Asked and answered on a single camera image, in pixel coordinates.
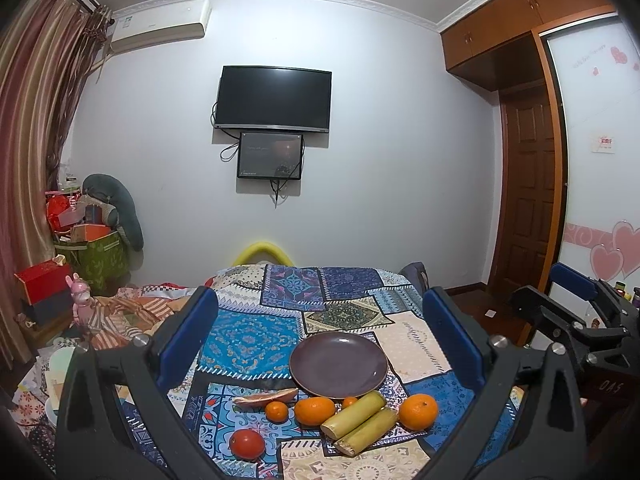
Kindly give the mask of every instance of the wooden cabinet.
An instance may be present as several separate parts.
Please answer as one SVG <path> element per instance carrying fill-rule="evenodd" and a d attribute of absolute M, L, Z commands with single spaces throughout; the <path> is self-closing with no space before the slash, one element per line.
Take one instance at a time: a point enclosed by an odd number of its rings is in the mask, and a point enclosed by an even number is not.
<path fill-rule="evenodd" d="M 492 0 L 442 33 L 447 70 L 553 20 L 608 0 Z"/>

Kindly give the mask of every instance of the blue gripper pad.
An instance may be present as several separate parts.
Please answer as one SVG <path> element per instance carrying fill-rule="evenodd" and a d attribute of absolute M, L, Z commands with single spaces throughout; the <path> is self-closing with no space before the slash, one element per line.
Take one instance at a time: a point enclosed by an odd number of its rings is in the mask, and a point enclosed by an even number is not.
<path fill-rule="evenodd" d="M 491 359 L 486 332 L 475 319 L 463 314 L 439 286 L 424 293 L 422 314 L 460 384 L 479 393 Z M 484 355 L 474 340 L 486 347 Z"/>
<path fill-rule="evenodd" d="M 565 264 L 553 264 L 549 271 L 549 279 L 584 301 L 595 300 L 598 295 L 595 283 L 591 278 L 587 278 Z"/>
<path fill-rule="evenodd" d="M 168 392 L 182 383 L 217 317 L 216 293 L 208 286 L 199 286 L 182 310 L 158 328 L 149 360 L 160 391 Z"/>

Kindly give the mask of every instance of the curtain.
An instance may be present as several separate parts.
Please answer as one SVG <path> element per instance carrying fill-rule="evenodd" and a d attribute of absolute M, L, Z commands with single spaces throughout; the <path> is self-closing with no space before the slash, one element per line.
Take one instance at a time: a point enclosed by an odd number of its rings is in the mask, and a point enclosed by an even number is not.
<path fill-rule="evenodd" d="M 47 175 L 57 171 L 109 18 L 108 9 L 89 14 L 76 0 L 28 0 L 0 43 L 0 364 L 9 368 L 30 357 L 14 321 L 13 274 L 54 256 Z"/>

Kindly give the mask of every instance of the black monitor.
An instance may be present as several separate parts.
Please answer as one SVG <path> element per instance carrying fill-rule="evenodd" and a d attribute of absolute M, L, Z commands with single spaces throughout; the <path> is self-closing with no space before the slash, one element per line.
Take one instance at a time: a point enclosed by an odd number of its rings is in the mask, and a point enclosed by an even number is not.
<path fill-rule="evenodd" d="M 238 178 L 300 180 L 302 135 L 243 132 L 238 149 Z"/>
<path fill-rule="evenodd" d="M 225 66 L 217 128 L 328 132 L 331 72 L 274 66 Z"/>

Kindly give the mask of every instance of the baseboard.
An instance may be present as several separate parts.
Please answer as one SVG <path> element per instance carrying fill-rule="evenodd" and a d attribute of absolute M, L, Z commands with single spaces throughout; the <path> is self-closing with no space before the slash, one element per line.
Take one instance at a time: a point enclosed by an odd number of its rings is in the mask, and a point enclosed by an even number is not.
<path fill-rule="evenodd" d="M 486 290 L 486 283 L 477 282 L 469 285 L 452 286 L 451 288 L 444 289 L 444 291 L 450 296 L 464 294 L 465 292 L 471 292 L 472 290 Z"/>

